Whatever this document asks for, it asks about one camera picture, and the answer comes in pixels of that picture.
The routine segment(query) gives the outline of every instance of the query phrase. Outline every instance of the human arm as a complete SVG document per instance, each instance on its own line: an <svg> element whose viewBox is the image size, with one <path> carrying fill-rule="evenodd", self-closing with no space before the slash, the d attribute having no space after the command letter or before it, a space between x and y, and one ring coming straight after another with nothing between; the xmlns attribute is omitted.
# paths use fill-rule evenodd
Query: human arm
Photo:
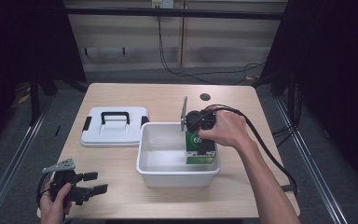
<svg viewBox="0 0 358 224"><path fill-rule="evenodd" d="M50 188L50 180L45 185L45 190ZM51 195L48 190L46 190L42 197L40 198L40 219L42 224L60 224L63 220L63 215L69 214L69 210L71 209L72 203L67 202L65 206L63 206L63 200L65 196L68 194L69 190L71 190L71 184L66 183L58 192L55 201L51 200Z"/></svg>
<svg viewBox="0 0 358 224"><path fill-rule="evenodd" d="M211 130L199 130L199 137L234 147L239 153L255 195L261 223L299 223L295 209L284 194L247 130L245 118L219 110Z"/></svg>

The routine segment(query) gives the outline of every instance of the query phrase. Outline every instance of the wooden table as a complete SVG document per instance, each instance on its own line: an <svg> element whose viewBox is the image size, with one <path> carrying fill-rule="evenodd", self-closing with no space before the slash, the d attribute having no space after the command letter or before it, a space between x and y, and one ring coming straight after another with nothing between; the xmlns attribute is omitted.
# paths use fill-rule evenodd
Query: wooden table
<svg viewBox="0 0 358 224"><path fill-rule="evenodd" d="M210 101L200 95L208 93ZM252 87L158 84L92 84L79 109L59 161L73 158L77 173L98 172L97 180L78 186L109 184L108 191L73 206L76 218L244 218L258 217L255 197L235 149L218 146L221 171L209 187L148 188L135 169L138 147L83 147L80 143L87 115L97 106L144 106L150 121L180 121L184 97L187 112L223 104L239 109L252 121L271 153L281 161L261 104ZM281 185L286 176L262 154ZM299 214L296 198L287 192Z"/></svg>

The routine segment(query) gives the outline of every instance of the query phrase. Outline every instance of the forearm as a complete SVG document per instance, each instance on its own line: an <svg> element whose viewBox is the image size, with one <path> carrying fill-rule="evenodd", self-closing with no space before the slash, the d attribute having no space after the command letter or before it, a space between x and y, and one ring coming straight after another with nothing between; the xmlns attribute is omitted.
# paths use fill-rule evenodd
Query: forearm
<svg viewBox="0 0 358 224"><path fill-rule="evenodd" d="M299 223L293 206L256 144L246 141L236 149L251 182L261 223Z"/></svg>

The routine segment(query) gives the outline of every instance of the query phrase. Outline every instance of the white lid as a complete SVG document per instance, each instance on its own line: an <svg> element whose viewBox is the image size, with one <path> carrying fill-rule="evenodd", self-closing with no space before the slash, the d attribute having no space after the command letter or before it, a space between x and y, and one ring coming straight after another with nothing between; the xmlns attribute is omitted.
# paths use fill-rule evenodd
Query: white lid
<svg viewBox="0 0 358 224"><path fill-rule="evenodd" d="M144 107L94 107L85 121L81 143L85 147L137 147L147 116Z"/></svg>

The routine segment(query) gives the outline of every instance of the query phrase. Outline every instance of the gray floor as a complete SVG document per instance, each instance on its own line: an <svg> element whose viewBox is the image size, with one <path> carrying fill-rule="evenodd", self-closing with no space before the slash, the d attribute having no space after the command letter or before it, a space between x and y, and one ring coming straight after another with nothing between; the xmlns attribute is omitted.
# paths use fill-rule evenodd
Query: gray floor
<svg viewBox="0 0 358 224"><path fill-rule="evenodd" d="M242 67L232 68L188 68L175 71L188 73L221 71L236 71ZM249 77L256 77L260 70L248 72ZM183 83L183 84L208 84L193 77L179 77L170 74L164 69L128 70L116 72L89 72L88 81L91 82L132 82L132 83ZM244 73L225 75L198 76L213 84L230 85L244 78ZM241 85L251 83L245 79ZM72 123L81 105L84 93L73 90L68 86L57 83L60 87L58 94L52 99L52 105L48 110L43 124L34 139L20 170L15 176L13 183L5 199L0 206L0 223L38 223L36 216L36 202L34 191L41 169L57 161L63 144L70 132ZM275 99L269 92L269 85L256 89L261 105L266 114L270 129L275 132L284 127L282 116L278 110ZM48 97L41 97L42 105L48 102ZM5 173L8 164L16 153L23 136L28 130L31 107L28 100L22 105L16 103L7 113L7 126L0 135L0 178ZM324 128L319 124L316 117L307 109L303 108L299 126L313 159L316 160L324 178L333 194L336 196L340 207L349 223L358 223L358 175L346 163L339 152L337 145L324 135ZM326 209L323 198L317 190L310 173L301 158L295 143L291 138L279 147L282 161L287 170L296 179L301 191L297 201L301 209L300 219L302 223L334 223ZM156 221L130 221L117 220L110 223L156 223ZM197 223L211 221L198 220ZM238 223L234 220L216 220L213 223ZM74 220L73 223L105 223L105 220ZM163 220L159 223L177 223ZM243 223L258 223L257 219L245 219Z"/></svg>

